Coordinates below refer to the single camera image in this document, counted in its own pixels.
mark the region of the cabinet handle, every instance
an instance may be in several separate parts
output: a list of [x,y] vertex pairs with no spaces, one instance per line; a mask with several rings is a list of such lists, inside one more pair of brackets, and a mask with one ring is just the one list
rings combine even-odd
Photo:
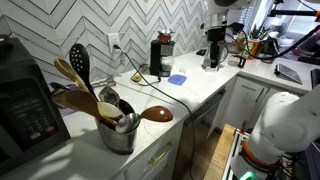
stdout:
[[160,154],[160,156],[158,156],[156,158],[151,158],[149,160],[149,164],[151,164],[151,165],[157,164],[170,151],[172,146],[173,146],[173,144],[171,142],[168,142],[166,149]]
[[256,91],[255,89],[253,89],[253,88],[251,88],[251,87],[248,87],[248,86],[245,86],[245,85],[241,85],[241,87],[246,88],[246,89],[249,89],[249,90],[251,90],[251,91]]
[[264,88],[261,89],[261,92],[260,92],[259,96],[257,97],[256,102],[258,102],[258,100],[260,99],[260,96],[263,93],[263,91],[264,91]]

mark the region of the microwave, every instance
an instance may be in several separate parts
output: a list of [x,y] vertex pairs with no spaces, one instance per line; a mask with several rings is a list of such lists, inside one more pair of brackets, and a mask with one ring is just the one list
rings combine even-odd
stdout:
[[0,175],[68,139],[38,64],[8,38],[0,47]]

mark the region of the drawer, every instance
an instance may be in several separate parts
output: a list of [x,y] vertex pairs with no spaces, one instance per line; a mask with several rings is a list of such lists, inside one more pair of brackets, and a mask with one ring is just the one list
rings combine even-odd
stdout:
[[168,163],[172,163],[172,158],[169,157],[175,155],[178,143],[178,138],[175,138],[176,127],[164,134],[148,152],[127,169],[128,179],[154,179]]

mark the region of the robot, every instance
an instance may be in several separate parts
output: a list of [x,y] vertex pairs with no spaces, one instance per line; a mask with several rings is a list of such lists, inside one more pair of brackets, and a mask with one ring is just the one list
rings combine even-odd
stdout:
[[[320,3],[320,0],[307,0]],[[227,9],[243,9],[253,0],[208,0],[206,27],[223,28]],[[241,153],[231,160],[231,169],[240,178],[266,179],[285,152],[300,152],[320,137],[320,86],[299,98],[287,92],[274,94],[266,103]]]

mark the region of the blue sponge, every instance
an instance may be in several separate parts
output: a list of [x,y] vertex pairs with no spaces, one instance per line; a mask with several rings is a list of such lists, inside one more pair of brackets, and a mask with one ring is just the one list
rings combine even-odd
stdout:
[[181,85],[184,83],[184,81],[187,79],[186,76],[183,75],[179,75],[179,74],[174,74],[172,76],[169,77],[168,81],[171,82],[172,84],[176,84],[176,85]]

